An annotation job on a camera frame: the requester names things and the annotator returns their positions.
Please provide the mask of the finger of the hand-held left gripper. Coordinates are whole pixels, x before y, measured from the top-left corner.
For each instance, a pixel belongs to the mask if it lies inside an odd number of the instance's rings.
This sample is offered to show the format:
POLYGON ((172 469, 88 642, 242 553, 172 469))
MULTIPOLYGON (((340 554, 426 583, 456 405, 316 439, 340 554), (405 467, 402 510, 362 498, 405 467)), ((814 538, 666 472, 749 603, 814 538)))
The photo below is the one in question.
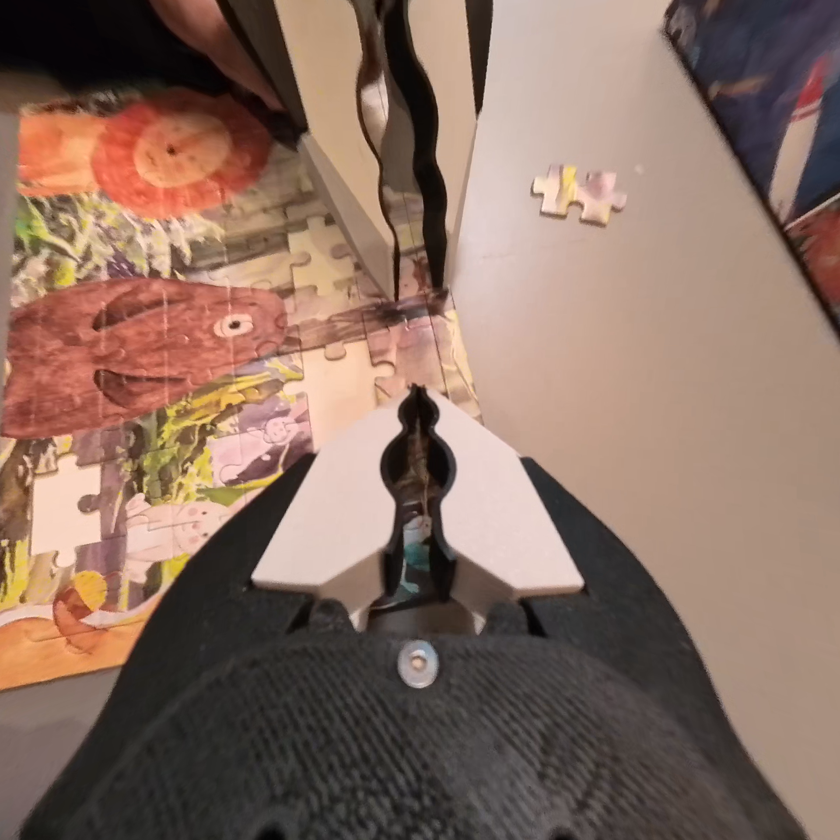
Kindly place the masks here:
POLYGON ((384 40, 411 128, 429 283, 446 290, 482 107, 482 2, 389 2, 384 40))
POLYGON ((400 257, 382 194, 387 114, 363 98, 382 76, 375 2, 276 1, 275 8, 307 122, 302 151, 313 181, 367 277, 397 299, 400 257))

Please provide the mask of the illustrated puzzle box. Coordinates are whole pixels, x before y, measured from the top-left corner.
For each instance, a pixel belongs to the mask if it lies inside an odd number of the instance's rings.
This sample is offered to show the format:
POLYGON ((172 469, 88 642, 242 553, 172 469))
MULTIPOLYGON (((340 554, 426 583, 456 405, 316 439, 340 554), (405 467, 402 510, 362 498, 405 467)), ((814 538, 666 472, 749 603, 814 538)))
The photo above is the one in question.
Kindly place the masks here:
POLYGON ((664 31, 838 321, 839 2, 676 1, 664 31))

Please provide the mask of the forest animal jigsaw puzzle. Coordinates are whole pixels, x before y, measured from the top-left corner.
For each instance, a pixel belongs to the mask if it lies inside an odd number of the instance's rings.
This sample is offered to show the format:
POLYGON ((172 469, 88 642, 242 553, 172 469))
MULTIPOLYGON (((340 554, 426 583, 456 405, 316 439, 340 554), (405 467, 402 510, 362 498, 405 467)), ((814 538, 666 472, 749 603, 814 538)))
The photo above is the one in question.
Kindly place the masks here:
POLYGON ((2 407, 2 690, 119 667, 189 559, 410 384, 480 419, 418 196, 397 301, 232 95, 24 109, 2 407))

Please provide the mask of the purple puzzle piece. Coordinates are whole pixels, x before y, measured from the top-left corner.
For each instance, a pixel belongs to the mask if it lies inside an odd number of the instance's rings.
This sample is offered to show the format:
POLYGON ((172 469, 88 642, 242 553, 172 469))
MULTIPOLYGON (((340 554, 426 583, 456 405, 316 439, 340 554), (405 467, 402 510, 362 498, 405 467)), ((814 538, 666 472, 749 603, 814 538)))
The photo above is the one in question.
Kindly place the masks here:
POLYGON ((588 171, 583 183, 577 187, 576 203, 581 208, 583 224, 604 227, 614 213, 627 205, 627 195, 616 189, 617 173, 614 171, 588 171))

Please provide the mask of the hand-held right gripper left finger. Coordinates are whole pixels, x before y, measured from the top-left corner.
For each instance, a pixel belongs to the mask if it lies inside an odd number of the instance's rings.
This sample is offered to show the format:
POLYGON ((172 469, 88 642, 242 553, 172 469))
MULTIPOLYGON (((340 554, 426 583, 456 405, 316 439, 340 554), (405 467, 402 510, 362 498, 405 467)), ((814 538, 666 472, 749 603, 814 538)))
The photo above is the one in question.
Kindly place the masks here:
POLYGON ((368 622, 399 536, 383 459, 405 433, 400 409, 416 393, 405 389, 320 448, 255 565, 256 588, 334 600, 352 624, 368 622))

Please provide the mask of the person's left hand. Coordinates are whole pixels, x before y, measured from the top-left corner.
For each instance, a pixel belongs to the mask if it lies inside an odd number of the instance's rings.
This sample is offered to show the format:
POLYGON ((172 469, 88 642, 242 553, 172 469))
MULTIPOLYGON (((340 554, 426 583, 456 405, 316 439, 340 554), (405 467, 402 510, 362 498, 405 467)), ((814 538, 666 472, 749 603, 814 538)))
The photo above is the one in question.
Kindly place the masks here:
POLYGON ((255 94, 273 112, 284 112, 265 75, 249 57, 216 1, 151 1, 162 23, 208 58, 227 79, 255 94))

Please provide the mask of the dark brown puzzle piece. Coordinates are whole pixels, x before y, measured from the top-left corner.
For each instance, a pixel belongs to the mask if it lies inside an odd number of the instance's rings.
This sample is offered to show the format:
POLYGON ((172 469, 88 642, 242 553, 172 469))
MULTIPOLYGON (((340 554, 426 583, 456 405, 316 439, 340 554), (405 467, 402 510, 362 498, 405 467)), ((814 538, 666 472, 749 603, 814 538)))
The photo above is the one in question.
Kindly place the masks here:
POLYGON ((396 590, 398 603, 420 602, 434 595, 430 577, 433 520, 430 511, 438 485, 427 466, 427 436, 417 428, 408 438, 407 469, 400 478, 403 562, 396 590))

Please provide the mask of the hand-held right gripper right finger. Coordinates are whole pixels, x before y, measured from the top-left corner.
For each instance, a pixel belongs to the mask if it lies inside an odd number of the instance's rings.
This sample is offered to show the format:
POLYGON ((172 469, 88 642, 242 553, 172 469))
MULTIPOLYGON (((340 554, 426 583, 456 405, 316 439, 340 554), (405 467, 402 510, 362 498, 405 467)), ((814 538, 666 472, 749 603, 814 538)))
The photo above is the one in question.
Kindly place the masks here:
POLYGON ((497 604, 581 593, 583 576, 518 452, 436 391, 417 387, 416 411, 437 488, 429 567, 441 598, 484 624, 497 604))

